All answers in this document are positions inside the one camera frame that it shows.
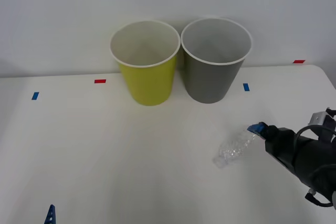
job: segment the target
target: clear plastic bottle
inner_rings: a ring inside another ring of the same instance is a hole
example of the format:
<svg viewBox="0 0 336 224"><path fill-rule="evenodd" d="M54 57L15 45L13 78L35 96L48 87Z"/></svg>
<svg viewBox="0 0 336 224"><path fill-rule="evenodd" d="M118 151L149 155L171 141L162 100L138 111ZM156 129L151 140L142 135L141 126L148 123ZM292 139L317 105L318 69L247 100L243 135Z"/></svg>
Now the clear plastic bottle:
<svg viewBox="0 0 336 224"><path fill-rule="evenodd" d="M246 148L256 139L258 135L248 130L243 130L238 134L237 138L224 141L218 151L218 155L214 157L213 162L218 168L224 168L241 157Z"/></svg>

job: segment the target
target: yellow cup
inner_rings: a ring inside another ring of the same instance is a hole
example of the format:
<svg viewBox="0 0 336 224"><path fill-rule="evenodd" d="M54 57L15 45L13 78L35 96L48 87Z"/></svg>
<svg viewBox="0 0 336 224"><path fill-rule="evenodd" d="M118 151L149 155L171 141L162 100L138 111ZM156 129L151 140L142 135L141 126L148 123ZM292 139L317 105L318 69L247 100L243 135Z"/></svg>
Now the yellow cup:
<svg viewBox="0 0 336 224"><path fill-rule="evenodd" d="M180 45L172 26L153 20L128 24L112 36L112 55L138 103L158 105L168 99Z"/></svg>

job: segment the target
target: cup rim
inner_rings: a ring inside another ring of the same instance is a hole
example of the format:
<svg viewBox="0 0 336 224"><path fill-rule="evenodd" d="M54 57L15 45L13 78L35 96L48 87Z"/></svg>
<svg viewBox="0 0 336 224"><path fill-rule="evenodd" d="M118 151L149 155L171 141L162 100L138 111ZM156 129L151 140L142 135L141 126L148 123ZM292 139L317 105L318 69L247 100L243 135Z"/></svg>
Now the cup rim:
<svg viewBox="0 0 336 224"><path fill-rule="evenodd" d="M154 22L154 23L160 23L160 24L162 24L162 25L165 25L165 26L171 28L171 29L176 33L176 35L177 35L177 39L178 39L178 46L177 46L176 50L173 52L173 54L170 55L167 59L165 59L165 60L163 60L163 61L160 61L160 62L158 62L158 63L155 63L155 64L151 64L151 65L132 65L132 64L128 64L128 63L123 62L122 60L118 59L118 58L113 54L113 52L112 52L112 48L111 48L111 43L112 43L113 37L116 35L117 32L121 31L121 30L124 29L125 27L130 26L130 25L133 25L133 24L136 24L136 23L140 23L140 22ZM123 65L128 66L128 67L131 67L131 68L151 68L151 67L155 67L155 66L161 65L161 64L163 64L163 63L165 63L165 62L171 60L171 59L177 54L177 52L178 52L178 50L180 49L180 47L181 47L181 37L180 37L179 33L176 31L176 29L175 29L173 26L171 26L171 25L169 25L169 24L167 24L167 23L165 23L165 22L159 21L159 20L151 20L151 19L149 19L149 20L148 20L148 19L145 19L145 20L140 20L140 21L136 21L136 22L130 22L130 23L127 23L126 25L123 25L122 27L120 27L117 31L113 32L113 33L112 33L112 36L111 36L111 39L110 39L110 52L111 52L113 58L114 58L118 63L123 64Z"/></svg>
<svg viewBox="0 0 336 224"><path fill-rule="evenodd" d="M231 22L237 26L239 26L240 28L242 28L248 35L248 37L250 38L250 41L251 41L251 47L249 49L249 51L243 56L241 57L240 59L238 60L235 60L235 61L231 61L231 62L223 62L223 63L220 63L220 62L211 62L211 61L206 61L206 60L202 60L196 56L194 56L191 52L188 51L188 49L185 48L184 46L184 43L183 43L183 35L184 35L184 32L187 30L187 28L190 26L190 25L193 25L194 23L197 23L197 22L200 22L200 21L203 21L203 20L207 20L207 19L220 19L220 20L225 20L225 21L228 21L228 22ZM197 19L191 23L189 23L186 27L184 27L182 33L181 33L181 45L183 47L183 49L188 53L188 55L190 55L191 57L193 57L195 60L198 60L200 62L203 62L205 64L209 64L209 65L216 65L216 66L226 66L226 65L232 65L232 64L236 64L238 62L241 62L242 60L244 60L246 58L246 56L248 56L252 49L253 49L253 39L252 39L252 35L250 34L250 32L244 27L242 26L241 24L231 20L231 19L228 19L228 18L221 18L221 17L214 17L214 18L200 18L200 19Z"/></svg>

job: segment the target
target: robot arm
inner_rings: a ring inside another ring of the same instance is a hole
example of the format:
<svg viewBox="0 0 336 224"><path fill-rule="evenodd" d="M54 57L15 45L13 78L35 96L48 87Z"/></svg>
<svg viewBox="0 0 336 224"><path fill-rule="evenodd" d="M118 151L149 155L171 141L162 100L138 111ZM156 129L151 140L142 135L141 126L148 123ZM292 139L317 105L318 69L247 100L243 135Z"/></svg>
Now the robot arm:
<svg viewBox="0 0 336 224"><path fill-rule="evenodd" d="M336 111L313 114L308 126L298 133L286 128L268 126L261 122L248 130L265 140L265 149L287 170L297 176L310 189L306 199L320 207L336 206ZM312 130L318 140L301 136ZM314 195L318 192L329 201L321 203Z"/></svg>

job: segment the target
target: red tape marker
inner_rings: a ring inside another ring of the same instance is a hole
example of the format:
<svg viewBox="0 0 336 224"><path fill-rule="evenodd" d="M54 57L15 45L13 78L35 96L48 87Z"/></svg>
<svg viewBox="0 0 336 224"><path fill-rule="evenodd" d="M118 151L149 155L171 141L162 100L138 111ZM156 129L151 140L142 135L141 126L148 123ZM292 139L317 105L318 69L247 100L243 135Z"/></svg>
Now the red tape marker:
<svg viewBox="0 0 336 224"><path fill-rule="evenodd" d="M302 64L304 63L306 60L295 60L293 61L294 64Z"/></svg>
<svg viewBox="0 0 336 224"><path fill-rule="evenodd" d="M95 80L95 83L106 83L106 79Z"/></svg>

